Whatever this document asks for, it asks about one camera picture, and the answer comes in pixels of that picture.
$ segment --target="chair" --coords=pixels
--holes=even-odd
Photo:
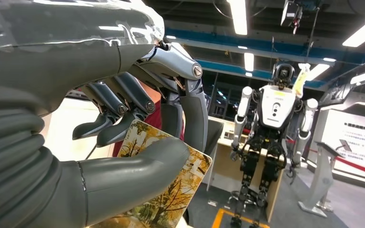
[[[204,154],[210,156],[223,132],[224,123],[208,119],[208,138]]]
[[[212,154],[212,152],[215,149],[216,144],[218,143],[218,140],[223,132],[223,125],[224,125],[224,123],[208,119],[208,137],[206,139],[205,151],[203,152],[204,154],[206,154],[208,156],[210,156]],[[188,208],[187,208],[187,210],[185,210],[183,217],[188,225],[193,226],[192,218],[190,219],[189,213],[188,213],[189,208],[190,208],[190,206],[188,205]]]

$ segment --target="humanoid robot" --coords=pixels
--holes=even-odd
[[[0,0],[0,228],[96,224],[161,194],[188,159],[187,146],[167,138],[130,158],[59,161],[43,146],[41,117],[73,88],[100,110],[74,139],[122,140],[131,121],[153,112],[138,77],[162,92],[162,116],[173,122],[185,111],[184,140],[204,150],[202,69],[163,36],[162,17],[143,4]],[[179,124],[163,130],[179,135]]]
[[[244,172],[239,200],[231,220],[232,227],[241,227],[241,212],[245,200],[255,202],[258,215],[251,228],[259,227],[259,216],[268,202],[266,201],[270,183],[278,179],[279,171],[287,163],[286,148],[284,148],[286,131],[294,112],[303,109],[303,120],[298,132],[298,140],[291,158],[292,169],[300,165],[301,154],[305,144],[310,138],[317,101],[309,99],[302,105],[300,97],[289,88],[294,74],[290,64],[276,64],[272,73],[271,85],[266,85],[253,91],[245,87],[242,91],[240,105],[235,116],[234,138],[231,144],[231,159],[241,159],[240,170]],[[240,137],[247,123],[247,112],[250,101],[258,103],[254,119],[251,120],[251,133],[243,147],[239,147]],[[266,149],[265,166],[261,175],[259,192],[250,189],[251,179],[254,175],[261,149]]]

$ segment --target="red stripe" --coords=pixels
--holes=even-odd
[[[356,169],[359,169],[359,170],[361,170],[361,171],[364,171],[364,172],[365,172],[365,167],[364,167],[364,166],[361,166],[361,165],[355,164],[355,163],[353,163],[353,162],[350,162],[350,161],[345,160],[345,159],[340,158],[340,157],[337,157],[337,158],[336,158],[336,160],[337,160],[337,161],[340,161],[340,162],[343,162],[343,163],[345,163],[345,164],[347,164],[347,165],[349,165],[349,166],[352,166],[352,167],[354,167],[354,168],[356,168]]]

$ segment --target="card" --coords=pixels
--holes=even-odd
[[[131,123],[118,157],[131,157],[153,142],[172,137],[142,121]],[[209,169],[212,159],[188,146],[190,157],[177,178],[161,195],[90,228],[175,228]]]

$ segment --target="red shirt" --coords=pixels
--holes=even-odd
[[[148,117],[144,120],[144,122],[157,129],[161,129],[162,128],[162,118],[160,115],[160,101],[155,103],[154,106],[156,107],[155,111],[152,114],[148,115]],[[184,140],[184,124],[182,125],[180,139]],[[114,144],[113,157],[116,157],[118,155],[118,152],[122,146],[122,142],[123,141],[120,141],[120,142],[116,142]]]

